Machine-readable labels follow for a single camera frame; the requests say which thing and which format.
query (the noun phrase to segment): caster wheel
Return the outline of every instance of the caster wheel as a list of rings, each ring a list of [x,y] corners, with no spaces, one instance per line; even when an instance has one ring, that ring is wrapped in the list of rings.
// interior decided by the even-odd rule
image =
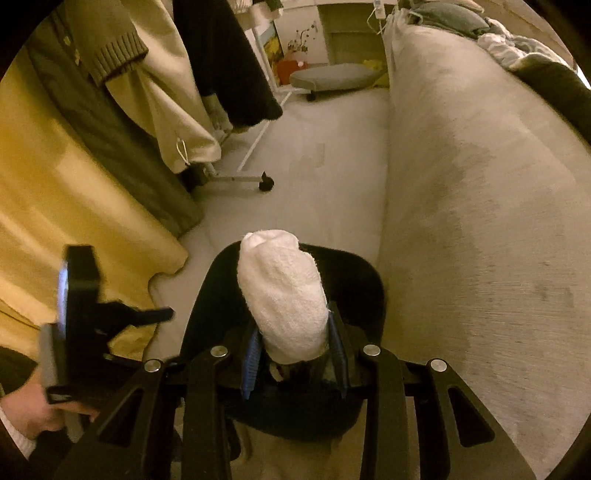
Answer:
[[[271,177],[267,177],[265,172],[262,173],[262,180],[259,182],[259,190],[262,192],[270,192],[275,186],[275,182]]]

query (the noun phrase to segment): hanging coat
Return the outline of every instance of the hanging coat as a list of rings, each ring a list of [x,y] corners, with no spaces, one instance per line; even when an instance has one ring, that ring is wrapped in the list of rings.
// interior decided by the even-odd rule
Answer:
[[[49,97],[96,161],[173,235],[196,225],[202,210],[163,163],[155,139],[76,64],[63,5],[37,27],[26,46]]]
[[[282,115],[227,0],[173,0],[173,11],[199,92],[217,94],[234,127]]]

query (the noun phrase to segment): stain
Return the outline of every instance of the stain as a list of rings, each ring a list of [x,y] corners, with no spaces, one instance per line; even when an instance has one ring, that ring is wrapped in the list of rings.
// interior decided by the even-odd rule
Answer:
[[[543,301],[548,301],[548,287],[538,283],[535,285],[534,291],[536,295],[539,295]]]
[[[564,304],[570,309],[574,308],[574,295],[570,287],[564,289]]]

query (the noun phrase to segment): gray sofa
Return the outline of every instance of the gray sofa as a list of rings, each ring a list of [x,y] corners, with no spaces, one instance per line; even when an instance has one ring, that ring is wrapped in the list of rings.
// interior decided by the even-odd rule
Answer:
[[[591,148],[474,41],[385,42],[384,346],[447,359],[545,478],[591,411]]]

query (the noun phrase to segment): black jacket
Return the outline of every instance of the black jacket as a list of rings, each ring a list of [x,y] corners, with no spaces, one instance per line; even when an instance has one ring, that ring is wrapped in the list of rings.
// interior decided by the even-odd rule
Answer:
[[[201,96],[217,93],[234,127],[279,118],[282,109],[227,0],[173,0],[173,10]]]

